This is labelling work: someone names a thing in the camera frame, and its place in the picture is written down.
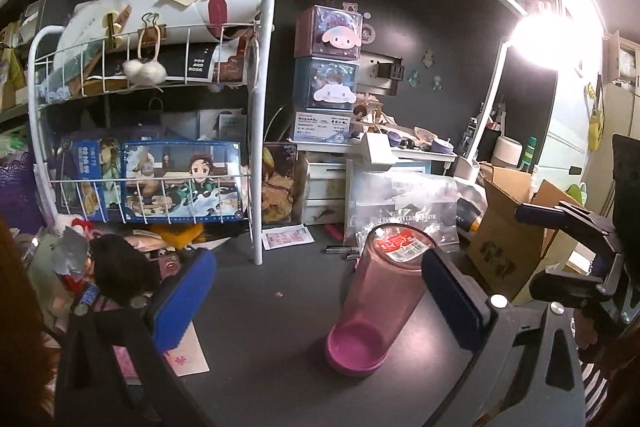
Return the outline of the white label box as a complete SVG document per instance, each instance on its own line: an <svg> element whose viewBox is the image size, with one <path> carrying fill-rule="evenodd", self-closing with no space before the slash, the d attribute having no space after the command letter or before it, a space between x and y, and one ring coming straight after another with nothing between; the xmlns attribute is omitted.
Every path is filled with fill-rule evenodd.
<svg viewBox="0 0 640 427"><path fill-rule="evenodd" d="M295 142L344 143L349 138L350 117L296 112L293 128Z"/></svg>

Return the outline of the pink My Melody box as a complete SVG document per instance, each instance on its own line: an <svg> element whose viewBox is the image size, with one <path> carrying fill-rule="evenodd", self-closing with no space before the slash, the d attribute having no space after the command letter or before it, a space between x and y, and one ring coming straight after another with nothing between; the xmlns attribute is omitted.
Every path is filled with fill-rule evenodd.
<svg viewBox="0 0 640 427"><path fill-rule="evenodd" d="M314 5L296 18L294 56L357 61L361 31L359 13Z"/></svg>

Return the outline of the white pink printed paper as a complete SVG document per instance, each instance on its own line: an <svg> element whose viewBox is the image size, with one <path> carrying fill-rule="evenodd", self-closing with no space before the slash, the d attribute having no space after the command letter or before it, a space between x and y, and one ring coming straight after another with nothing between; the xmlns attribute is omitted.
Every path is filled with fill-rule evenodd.
<svg viewBox="0 0 640 427"><path fill-rule="evenodd" d="M288 225L262 231L262 247L265 251L311 243L314 243L314 236L306 225Z"/></svg>

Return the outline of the brown anime art bag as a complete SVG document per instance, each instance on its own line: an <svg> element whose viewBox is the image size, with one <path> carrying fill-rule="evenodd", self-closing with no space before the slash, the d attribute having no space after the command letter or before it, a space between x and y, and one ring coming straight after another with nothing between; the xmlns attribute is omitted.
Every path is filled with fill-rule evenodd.
<svg viewBox="0 0 640 427"><path fill-rule="evenodd" d="M288 142L262 146L262 222L290 223L294 206L297 148Z"/></svg>

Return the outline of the black stapler tool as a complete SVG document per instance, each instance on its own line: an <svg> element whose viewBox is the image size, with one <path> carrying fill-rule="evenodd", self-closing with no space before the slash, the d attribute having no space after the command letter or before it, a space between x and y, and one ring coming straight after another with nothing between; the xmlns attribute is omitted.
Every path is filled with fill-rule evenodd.
<svg viewBox="0 0 640 427"><path fill-rule="evenodd" d="M354 260L360 257L360 250L358 247L332 245L326 247L324 250L326 255L342 256L346 260Z"/></svg>

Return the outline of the cardboard box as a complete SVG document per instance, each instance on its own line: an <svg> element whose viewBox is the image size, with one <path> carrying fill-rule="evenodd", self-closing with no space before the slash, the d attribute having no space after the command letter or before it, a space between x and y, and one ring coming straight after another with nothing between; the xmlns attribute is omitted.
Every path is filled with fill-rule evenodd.
<svg viewBox="0 0 640 427"><path fill-rule="evenodd" d="M562 270L577 246L563 232L516 221L515 211L522 204L552 208L559 202L575 202L546 180L536 194L530 193L530 184L527 172L491 169L484 181L488 206L466 250L491 294L506 296L514 305L532 299L529 283L534 275L548 267Z"/></svg>

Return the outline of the black fluffy plush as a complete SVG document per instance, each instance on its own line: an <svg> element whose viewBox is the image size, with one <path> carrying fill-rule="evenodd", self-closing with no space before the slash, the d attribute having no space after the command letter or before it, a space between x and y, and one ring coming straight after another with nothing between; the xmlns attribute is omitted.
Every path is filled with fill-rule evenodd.
<svg viewBox="0 0 640 427"><path fill-rule="evenodd" d="M89 242L93 277L101 293L119 306L160 287L160 270L122 236L105 234Z"/></svg>

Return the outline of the pink transparent plastic cup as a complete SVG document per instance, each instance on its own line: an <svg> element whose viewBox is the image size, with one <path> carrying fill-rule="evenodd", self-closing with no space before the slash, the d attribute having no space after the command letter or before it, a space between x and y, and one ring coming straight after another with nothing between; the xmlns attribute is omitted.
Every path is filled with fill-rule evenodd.
<svg viewBox="0 0 640 427"><path fill-rule="evenodd" d="M340 318L326 337L326 359L337 372L366 377L384 363L425 293L421 261L435 246L410 225L385 223L370 231Z"/></svg>

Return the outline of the white small drawer cabinet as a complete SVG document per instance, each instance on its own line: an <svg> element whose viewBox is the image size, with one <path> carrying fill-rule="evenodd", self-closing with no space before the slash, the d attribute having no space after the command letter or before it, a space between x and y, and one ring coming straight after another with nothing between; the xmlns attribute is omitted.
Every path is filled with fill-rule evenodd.
<svg viewBox="0 0 640 427"><path fill-rule="evenodd" d="M339 225L345 219L346 160L341 155L301 153L297 213L303 225Z"/></svg>

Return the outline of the blue anime figure box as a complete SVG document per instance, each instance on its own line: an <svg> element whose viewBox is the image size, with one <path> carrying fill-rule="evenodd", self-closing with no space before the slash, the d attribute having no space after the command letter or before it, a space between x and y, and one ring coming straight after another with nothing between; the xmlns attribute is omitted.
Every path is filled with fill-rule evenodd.
<svg viewBox="0 0 640 427"><path fill-rule="evenodd" d="M149 140L122 144L122 214L128 222L204 223L245 218L241 144Z"/></svg>

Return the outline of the clear plastic bag stack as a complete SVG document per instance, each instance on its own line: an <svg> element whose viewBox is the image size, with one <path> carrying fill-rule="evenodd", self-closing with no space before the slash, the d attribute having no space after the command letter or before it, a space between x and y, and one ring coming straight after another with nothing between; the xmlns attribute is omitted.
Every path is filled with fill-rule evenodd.
<svg viewBox="0 0 640 427"><path fill-rule="evenodd" d="M410 225L440 246L454 245L459 242L458 199L456 182L446 176L408 167L387 171L358 167L347 180L344 243L362 247L378 225Z"/></svg>

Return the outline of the blue Cinnamoroll box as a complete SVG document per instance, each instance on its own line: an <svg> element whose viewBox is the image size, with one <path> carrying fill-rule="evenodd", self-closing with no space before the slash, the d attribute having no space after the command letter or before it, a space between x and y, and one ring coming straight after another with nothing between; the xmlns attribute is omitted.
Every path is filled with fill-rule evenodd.
<svg viewBox="0 0 640 427"><path fill-rule="evenodd" d="M295 110L351 112L357 95L357 63L322 57L295 60L292 102Z"/></svg>

